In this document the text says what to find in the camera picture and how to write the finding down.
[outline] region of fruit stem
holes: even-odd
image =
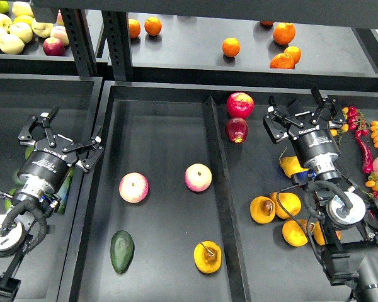
[[[206,247],[206,246],[203,244],[203,242],[200,242],[200,244],[206,249],[206,251],[210,254],[210,256],[212,256],[212,257],[215,256],[215,254],[214,254],[211,250],[209,250],[209,248]]]

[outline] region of black tray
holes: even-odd
[[[13,174],[25,162],[26,147],[18,144],[18,134],[31,114],[60,111],[52,123],[54,134],[74,141],[89,139],[93,130],[101,87],[100,78],[0,75],[0,190],[14,187]],[[37,137],[40,132],[33,132]],[[16,301],[57,301],[60,279],[69,247],[69,238],[83,173],[76,169],[64,215],[55,214],[48,224],[54,232],[29,253],[15,278],[21,279]],[[0,199],[0,214],[4,214]],[[0,258],[0,275],[12,258]]]
[[[248,92],[256,102],[248,118],[249,137],[240,145],[228,142],[224,133],[224,103],[233,91]],[[378,119],[378,94],[324,92],[361,108],[368,120]],[[314,106],[310,91],[300,89],[105,82],[98,120],[109,125],[104,129],[106,154],[102,171],[94,174],[98,181],[90,187],[89,208],[94,208],[85,217],[77,257],[84,269],[66,270],[81,287],[62,301],[346,299],[349,288],[329,285],[310,246],[295,249],[284,242],[283,221],[261,226],[249,215],[252,199],[290,185],[278,166],[280,153],[290,145],[274,146],[261,123],[271,93],[279,106],[295,97],[307,108]],[[338,167],[363,185],[361,154],[349,134]],[[194,162],[210,164],[213,173],[212,186],[202,194],[190,192],[183,182],[186,167]],[[127,204],[118,193],[123,175],[133,171],[149,180],[143,204]],[[130,268],[119,276],[110,264],[109,247],[121,229],[132,234],[136,250]],[[355,238],[353,231],[343,233],[345,241]],[[224,246],[226,263],[216,275],[204,276],[192,253],[199,241],[210,239]]]

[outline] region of red apple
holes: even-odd
[[[47,38],[43,43],[45,55],[62,56],[65,54],[63,42],[58,38]]]
[[[139,203],[149,192],[149,183],[140,173],[126,174],[119,184],[119,194],[128,203]]]
[[[206,165],[193,164],[186,169],[185,183],[192,191],[202,192],[212,183],[212,173]]]
[[[254,106],[251,96],[244,92],[235,92],[227,100],[227,112],[231,118],[247,118]]]
[[[242,143],[248,135],[248,123],[243,118],[231,118],[226,123],[226,134],[230,141]]]

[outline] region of robotic arm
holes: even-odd
[[[317,103],[315,112],[306,111],[297,100],[279,112],[273,97],[263,125],[273,143],[288,138],[301,167],[308,171],[292,175],[292,187],[301,188],[302,202],[310,216],[319,220],[326,244],[318,252],[310,233],[313,251],[330,284],[347,285],[349,299],[378,302],[378,201],[363,200],[353,193],[358,185],[336,167],[340,150],[330,129],[346,121],[337,99],[322,97],[317,87],[311,89]],[[340,184],[348,186],[343,191]],[[341,243],[336,230],[356,227],[359,242]]]
[[[0,257],[14,256],[8,270],[0,276],[0,302],[13,301],[20,280],[12,276],[24,256],[33,250],[48,233],[47,218],[59,207],[61,198],[56,194],[74,166],[88,173],[99,161],[104,148],[100,145],[99,126],[90,140],[74,143],[61,134],[53,135],[50,122],[59,108],[40,116],[30,115],[18,135],[20,145],[33,147],[33,152],[19,170],[17,176],[24,184],[13,195],[0,192],[0,198],[9,199],[11,206],[0,215]],[[43,130],[44,138],[34,140],[32,131]],[[91,151],[89,158],[80,155]],[[38,235],[33,239],[30,230],[39,224]]]

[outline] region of small orange tomato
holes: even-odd
[[[377,136],[378,136],[378,130],[371,133],[371,138],[374,138],[374,137],[377,137]]]
[[[378,191],[378,184],[376,184],[374,187],[372,187],[371,190]]]
[[[372,121],[371,126],[378,126],[378,121]]]
[[[375,186],[375,181],[367,181],[367,182],[365,183],[365,186],[366,186],[366,187],[374,187],[374,186]]]

